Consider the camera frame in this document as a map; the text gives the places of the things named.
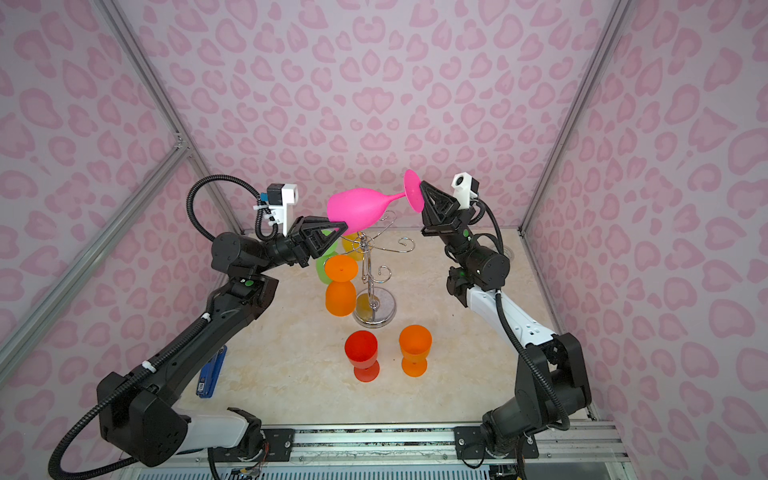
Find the red plastic wine glass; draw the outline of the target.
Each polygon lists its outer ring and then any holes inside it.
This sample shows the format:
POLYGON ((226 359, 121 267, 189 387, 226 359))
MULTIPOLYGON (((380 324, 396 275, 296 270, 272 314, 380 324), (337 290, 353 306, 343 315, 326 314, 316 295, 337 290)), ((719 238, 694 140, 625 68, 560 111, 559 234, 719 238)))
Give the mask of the red plastic wine glass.
POLYGON ((380 372, 378 340, 373 333, 363 330, 352 333, 345 342, 344 352, 358 381, 368 383, 377 378, 380 372))

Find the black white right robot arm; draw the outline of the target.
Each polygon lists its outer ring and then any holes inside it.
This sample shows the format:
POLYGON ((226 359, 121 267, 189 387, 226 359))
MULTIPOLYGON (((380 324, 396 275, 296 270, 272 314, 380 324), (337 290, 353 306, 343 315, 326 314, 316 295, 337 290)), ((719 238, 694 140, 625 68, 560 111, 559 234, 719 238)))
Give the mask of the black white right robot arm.
POLYGON ((503 292, 511 260, 495 215, 480 199, 477 181, 458 176, 453 188, 447 193, 417 182, 421 233, 439 238, 455 263, 446 280, 448 293, 498 329, 518 355, 514 395, 483 415, 480 435, 488 454, 514 454, 522 461, 535 434, 569 430, 572 414, 591 404, 583 348, 574 335, 543 326, 503 292))

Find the pink plastic wine glass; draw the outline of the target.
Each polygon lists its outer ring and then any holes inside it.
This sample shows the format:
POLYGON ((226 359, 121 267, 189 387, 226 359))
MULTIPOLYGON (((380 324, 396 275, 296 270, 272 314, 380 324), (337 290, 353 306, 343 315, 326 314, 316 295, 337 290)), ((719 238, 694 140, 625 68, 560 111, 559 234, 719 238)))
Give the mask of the pink plastic wine glass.
POLYGON ((404 176, 404 192, 385 195, 370 188, 355 188, 334 194, 327 203, 327 218, 332 222, 343 222, 347 234, 361 232, 377 223, 390 204, 406 198, 416 213, 424 209, 424 198, 420 190, 421 179, 413 170, 404 176))

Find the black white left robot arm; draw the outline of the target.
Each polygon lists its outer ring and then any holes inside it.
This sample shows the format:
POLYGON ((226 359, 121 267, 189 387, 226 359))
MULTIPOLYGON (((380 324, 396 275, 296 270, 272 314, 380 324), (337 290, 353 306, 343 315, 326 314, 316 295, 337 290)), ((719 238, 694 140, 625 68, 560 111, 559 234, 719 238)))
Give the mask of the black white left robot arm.
POLYGON ((166 347, 126 375, 111 373, 97 387, 105 408, 99 414, 104 440, 148 467, 179 451, 227 449, 243 460, 261 456, 261 422, 235 407, 213 426, 174 410, 186 386, 238 332, 274 300, 278 281, 268 271, 281 265, 306 267, 347 230, 325 217, 298 218, 287 235, 268 241, 225 232, 211 244, 214 270, 227 282, 208 297, 203 313, 166 347))

